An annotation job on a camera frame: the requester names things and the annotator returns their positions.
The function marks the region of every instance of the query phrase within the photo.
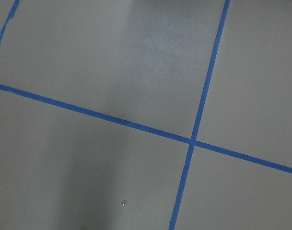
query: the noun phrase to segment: floor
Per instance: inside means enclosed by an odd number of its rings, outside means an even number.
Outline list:
[[[0,230],[292,230],[292,0],[0,0]]]

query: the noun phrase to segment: gray floor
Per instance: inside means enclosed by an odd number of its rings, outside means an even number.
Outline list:
[[[22,0],[0,84],[190,138],[223,6]],[[197,140],[292,167],[292,1],[231,1]],[[187,143],[0,91],[0,230],[168,229]],[[175,229],[292,230],[292,174],[212,150]]]

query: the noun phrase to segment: gray painted floor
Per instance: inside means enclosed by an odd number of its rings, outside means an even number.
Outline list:
[[[0,90],[0,230],[169,228],[223,6],[20,1],[0,84],[124,126]],[[195,147],[175,229],[292,230],[292,0],[231,1],[197,140],[245,155]]]

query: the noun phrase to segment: blue painter's tape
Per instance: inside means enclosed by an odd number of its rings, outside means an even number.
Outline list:
[[[18,6],[19,6],[19,3],[20,3],[20,0],[15,0],[15,2],[12,5],[11,11],[9,12],[9,14],[8,14],[8,16],[6,18],[6,21],[5,21],[5,23],[4,23],[4,25],[3,25],[2,29],[1,29],[1,32],[0,32],[0,46],[1,46],[1,43],[2,43],[2,38],[3,38],[4,32],[5,32],[5,29],[7,27],[8,21],[13,18],[14,14],[15,14]]]
[[[220,40],[222,37],[222,30],[223,30],[224,23],[226,21],[229,4],[230,4],[230,0],[226,0],[224,7],[223,7],[221,20],[219,22],[216,38],[215,38],[207,76],[205,78],[205,83],[204,83],[202,94],[201,94],[201,99],[200,99],[200,103],[199,103],[199,107],[198,107],[198,111],[197,111],[196,123],[195,123],[196,127],[194,127],[194,130],[193,130],[194,137],[196,137],[196,138],[198,135],[199,126],[200,126],[201,118],[202,118],[202,113],[203,113],[204,105],[205,105],[208,91],[209,91],[209,87],[210,87],[210,81],[211,81],[213,70],[214,70],[217,51],[218,51],[219,43],[220,43]]]
[[[177,220],[180,205],[181,205],[181,200],[182,200],[182,196],[183,196],[183,192],[184,192],[184,188],[185,188],[187,174],[188,174],[191,158],[192,158],[193,151],[194,151],[195,140],[197,139],[198,130],[199,130],[200,122],[201,122],[201,117],[202,117],[205,101],[206,101],[209,86],[210,86],[210,80],[212,77],[214,64],[215,64],[215,60],[216,60],[216,55],[217,55],[217,51],[218,51],[218,46],[219,46],[219,42],[221,40],[222,29],[224,26],[224,22],[226,20],[229,4],[230,4],[230,0],[226,0],[224,3],[224,6],[223,6],[222,16],[221,16],[218,30],[217,30],[217,34],[216,34],[216,38],[215,38],[215,42],[214,42],[214,46],[213,46],[213,50],[212,50],[212,54],[211,54],[211,58],[210,58],[209,68],[208,68],[208,72],[206,75],[205,83],[203,85],[203,90],[202,90],[201,99],[200,99],[200,103],[199,103],[199,107],[198,107],[198,111],[197,111],[197,116],[196,116],[196,120],[194,123],[189,147],[187,150],[187,157],[186,157],[185,165],[184,165],[184,168],[182,171],[178,192],[177,192],[177,195],[175,198],[175,206],[174,206],[173,213],[171,215],[169,230],[175,229],[175,224],[176,224],[176,220]]]
[[[270,162],[270,161],[266,161],[266,160],[263,160],[263,159],[260,159],[260,158],[248,156],[248,155],[245,155],[245,154],[242,154],[242,153],[239,153],[239,152],[231,151],[231,150],[228,150],[228,149],[224,149],[224,148],[221,148],[221,147],[218,147],[218,146],[214,146],[214,145],[210,145],[210,144],[207,144],[207,143],[203,143],[203,142],[200,142],[200,141],[196,141],[195,145],[200,147],[200,148],[204,148],[204,149],[207,149],[207,150],[212,150],[214,152],[219,152],[219,153],[222,153],[222,154],[225,154],[225,155],[228,155],[228,156],[232,156],[232,157],[236,157],[236,158],[239,158],[239,159],[243,159],[245,161],[250,161],[250,162],[253,162],[253,163],[256,163],[256,164],[260,164],[260,165],[263,165],[263,166],[267,166],[267,167],[270,167],[270,168],[273,168],[273,169],[278,169],[278,170],[281,170],[281,171],[284,171],[284,172],[287,172],[287,173],[292,173],[292,168],[284,166],[284,165],[281,165],[281,164],[276,164],[276,163],[273,163],[273,162]]]
[[[161,136],[161,137],[169,138],[169,139],[172,139],[172,140],[177,140],[177,141],[180,141],[180,142],[183,142],[183,143],[187,143],[187,144],[190,143],[190,139],[189,138],[186,138],[186,137],[183,137],[183,136],[180,136],[180,135],[176,135],[176,134],[165,132],[165,131],[162,131],[162,130],[159,130],[159,129],[156,129],[156,128],[151,128],[151,127],[148,127],[148,126],[144,126],[144,125],[141,125],[141,124],[138,124],[138,123],[135,123],[135,122],[131,122],[131,121],[127,121],[127,120],[124,120],[124,119],[121,119],[121,118],[117,118],[117,117],[114,117],[114,116],[109,116],[109,115],[106,115],[106,114],[102,114],[102,113],[99,113],[99,112],[96,112],[96,111],[93,111],[93,110],[90,110],[90,109],[85,109],[85,108],[82,108],[82,107],[79,107],[79,106],[75,106],[75,105],[72,105],[72,104],[68,104],[68,103],[65,103],[65,102],[57,101],[57,100],[54,100],[54,99],[51,99],[51,98],[48,98],[48,97],[44,97],[44,96],[40,96],[38,94],[34,94],[34,93],[31,93],[31,92],[18,90],[18,89],[15,89],[15,88],[12,88],[12,87],[9,87],[9,86],[6,86],[6,85],[0,84],[0,90],[13,92],[13,93],[15,93],[15,94],[17,94],[19,96],[31,98],[31,99],[36,100],[36,101],[40,101],[40,102],[44,102],[44,103],[47,103],[47,104],[55,105],[55,106],[58,106],[58,107],[61,107],[61,108],[64,108],[64,109],[68,109],[68,110],[72,110],[72,111],[75,111],[75,112],[78,112],[78,113],[81,113],[81,114],[97,117],[97,118],[100,118],[100,119],[103,119],[103,120],[106,120],[106,121],[111,121],[113,123],[117,123],[117,124],[120,124],[120,125],[123,125],[123,126],[128,126],[128,127],[134,128],[134,129],[138,129],[138,130],[142,130],[142,131],[148,132],[148,133],[156,134],[156,135]]]

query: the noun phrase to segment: blue tape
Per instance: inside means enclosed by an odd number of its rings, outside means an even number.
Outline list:
[[[276,163],[273,163],[273,162],[270,162],[270,161],[266,161],[266,160],[263,160],[263,159],[260,159],[260,158],[248,156],[248,155],[245,155],[245,154],[242,154],[242,153],[239,153],[239,152],[235,152],[235,151],[231,151],[231,150],[228,150],[228,149],[224,149],[224,148],[221,148],[221,147],[218,147],[218,146],[210,145],[210,144],[207,144],[207,143],[204,143],[204,142],[196,141],[195,146],[203,148],[203,149],[219,152],[219,153],[222,153],[222,154],[225,154],[225,155],[228,155],[228,156],[236,157],[236,158],[239,158],[239,159],[243,159],[245,161],[250,161],[252,163],[256,163],[256,164],[260,164],[260,165],[263,165],[263,166],[267,166],[267,167],[270,167],[270,168],[273,168],[273,169],[278,169],[280,171],[284,171],[284,172],[287,172],[287,173],[292,173],[292,168],[290,168],[290,167],[287,167],[287,166],[284,166],[284,165],[281,165],[281,164],[276,164]]]
[[[185,184],[186,184],[188,170],[189,170],[190,162],[191,162],[193,151],[194,151],[195,141],[196,141],[197,135],[198,135],[198,130],[199,130],[200,122],[201,122],[201,117],[202,117],[205,101],[207,99],[207,95],[208,95],[208,91],[209,91],[210,80],[212,77],[214,64],[215,64],[215,60],[216,60],[216,56],[217,56],[217,51],[218,51],[218,47],[219,47],[219,42],[220,42],[221,37],[222,37],[222,30],[223,30],[224,22],[226,20],[229,4],[230,4],[230,0],[226,0],[224,3],[224,6],[223,6],[222,16],[221,16],[219,26],[217,29],[217,34],[216,34],[216,38],[215,38],[215,42],[214,42],[214,46],[213,46],[213,50],[212,50],[212,54],[211,54],[211,58],[210,58],[209,68],[208,68],[208,72],[207,72],[207,75],[205,78],[205,83],[203,85],[203,90],[202,90],[202,94],[201,94],[200,103],[198,106],[197,116],[196,116],[196,120],[194,123],[192,136],[190,139],[190,144],[189,144],[189,147],[187,150],[185,164],[183,167],[178,192],[177,192],[177,195],[175,198],[175,206],[174,206],[173,213],[171,215],[169,230],[175,229],[175,224],[176,224],[176,220],[177,220],[180,205],[181,205],[181,200],[183,197],[183,192],[184,192],[184,188],[185,188]]]
[[[121,119],[121,118],[117,118],[117,117],[114,117],[114,116],[109,116],[109,115],[106,115],[106,114],[102,114],[102,113],[99,113],[99,112],[96,112],[96,111],[93,111],[93,110],[90,110],[90,109],[85,109],[85,108],[82,108],[82,107],[79,107],[79,106],[75,106],[75,105],[72,105],[72,104],[69,104],[69,103],[57,101],[57,100],[54,100],[54,99],[51,99],[51,98],[48,98],[48,97],[44,97],[44,96],[40,96],[38,94],[34,94],[34,93],[31,93],[31,92],[18,90],[18,89],[15,89],[15,88],[12,88],[12,87],[9,87],[9,86],[6,86],[6,85],[0,84],[0,90],[13,92],[13,93],[15,93],[15,94],[17,94],[19,96],[22,96],[22,97],[31,98],[31,99],[36,100],[36,101],[40,101],[40,102],[44,102],[44,103],[47,103],[47,104],[55,105],[55,106],[58,106],[58,107],[61,107],[61,108],[64,108],[64,109],[72,110],[72,111],[78,112],[80,114],[85,114],[85,115],[88,115],[88,116],[97,117],[97,118],[100,118],[100,119],[103,119],[103,120],[106,120],[106,121],[117,123],[117,124],[120,124],[120,125],[123,125],[123,126],[128,126],[128,127],[131,127],[131,128],[134,128],[134,129],[138,129],[138,130],[141,130],[141,131],[145,131],[147,133],[152,133],[152,134],[155,134],[155,135],[158,135],[158,136],[161,136],[161,137],[169,138],[169,139],[172,139],[172,140],[177,140],[177,141],[180,141],[180,142],[183,142],[183,143],[187,143],[187,144],[190,143],[190,139],[189,138],[186,138],[186,137],[183,137],[183,136],[180,136],[180,135],[177,135],[177,134],[165,132],[165,131],[162,131],[162,130],[159,130],[159,129],[156,129],[156,128],[151,128],[151,127],[148,127],[148,126],[144,126],[144,125],[141,125],[141,124],[138,124],[138,123],[135,123],[135,122],[131,122],[131,121],[127,121],[127,120],[124,120],[124,119]]]
[[[1,32],[0,32],[0,46],[1,46],[1,43],[2,43],[2,38],[3,38],[3,35],[4,35],[4,32],[5,32],[5,29],[7,27],[7,23],[10,19],[13,18],[18,6],[19,6],[19,3],[20,3],[20,0],[15,0],[15,2],[13,3],[12,5],[12,8],[11,8],[11,11],[9,12],[7,18],[6,18],[6,21],[1,29]]]

